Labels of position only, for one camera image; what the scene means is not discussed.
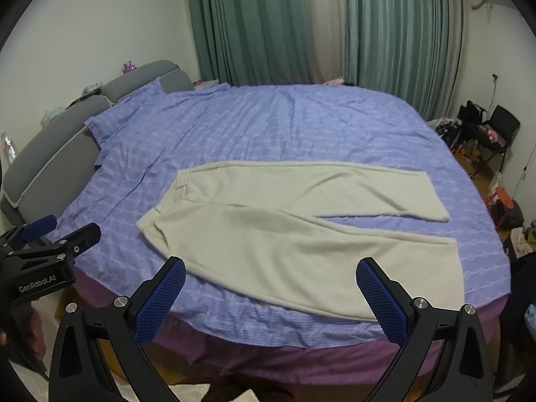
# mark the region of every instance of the gray headboard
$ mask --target gray headboard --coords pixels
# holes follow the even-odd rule
[[[13,225],[59,217],[88,184],[99,152],[84,126],[90,117],[161,77],[168,92],[193,90],[189,77],[169,60],[158,60],[128,72],[53,119],[24,147],[4,174],[0,209]]]

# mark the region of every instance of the plastic bag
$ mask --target plastic bag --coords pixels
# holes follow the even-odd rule
[[[15,148],[15,145],[11,141],[11,139],[7,136],[7,134],[2,133],[2,151],[4,152],[4,156],[7,160],[8,164],[12,164],[15,160],[15,157],[19,155],[19,151],[17,148]]]
[[[530,304],[525,312],[525,325],[529,330],[532,338],[536,341],[536,306]]]
[[[495,193],[497,188],[501,188],[503,186],[503,177],[500,172],[495,173],[493,176],[493,179],[491,180],[491,183],[488,187],[488,198],[491,198],[491,196]],[[495,204],[498,200],[498,197],[495,196],[493,200],[491,201],[492,204]]]
[[[47,110],[45,112],[45,116],[43,116],[43,119],[41,119],[41,127],[46,127],[48,124],[50,124],[50,121],[52,121],[55,117],[61,115],[64,111],[64,107],[58,107],[54,110]]]
[[[445,118],[432,119],[431,121],[428,121],[427,124],[432,130],[435,130],[443,120],[445,120]]]
[[[510,232],[510,240],[516,253],[516,258],[521,258],[534,252],[532,246],[525,240],[525,234],[523,233],[523,227],[514,228]]]

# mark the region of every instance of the person's hand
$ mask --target person's hand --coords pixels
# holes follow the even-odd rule
[[[30,336],[27,340],[28,347],[36,356],[36,359],[41,361],[45,357],[47,352],[47,346],[45,345],[45,334],[43,333],[43,327],[41,323],[41,316],[36,310],[33,310],[31,316],[27,322]],[[7,334],[0,331],[0,346],[7,344]]]

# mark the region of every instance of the cream pants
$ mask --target cream pants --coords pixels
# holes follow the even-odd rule
[[[355,281],[372,256],[412,297],[464,303],[455,239],[325,221],[404,215],[447,221],[428,175],[339,162],[219,162],[178,172],[138,222],[166,257],[249,297],[325,316],[374,320]]]

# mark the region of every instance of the bed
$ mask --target bed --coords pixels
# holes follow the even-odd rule
[[[508,260],[473,183],[403,100],[341,85],[221,84],[193,91],[168,61],[111,84],[32,140],[7,170],[0,204],[12,223],[61,216],[45,241],[88,222],[101,226],[100,244],[76,260],[75,287],[91,305],[130,295],[162,265],[134,224],[178,169],[227,159],[348,161],[429,174],[451,216],[447,223],[392,216],[329,220],[455,237],[465,301],[477,307],[491,340],[510,291]],[[284,309],[192,275],[156,342],[221,374],[307,385],[376,382],[397,351],[376,323]],[[438,349],[433,345],[422,374]]]

